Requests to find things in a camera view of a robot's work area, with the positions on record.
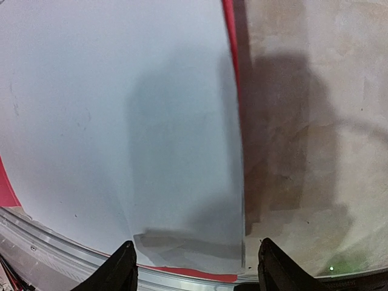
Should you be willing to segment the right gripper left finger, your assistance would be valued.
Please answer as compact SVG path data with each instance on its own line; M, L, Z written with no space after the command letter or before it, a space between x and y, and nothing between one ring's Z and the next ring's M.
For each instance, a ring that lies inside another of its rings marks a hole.
M126 241L90 277L71 291L137 291L136 261L133 242Z

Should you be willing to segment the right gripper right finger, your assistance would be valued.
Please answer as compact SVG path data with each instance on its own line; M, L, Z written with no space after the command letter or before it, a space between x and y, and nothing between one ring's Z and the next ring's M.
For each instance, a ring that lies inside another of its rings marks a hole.
M327 290L327 287L305 272L270 238L261 242L258 252L260 290Z

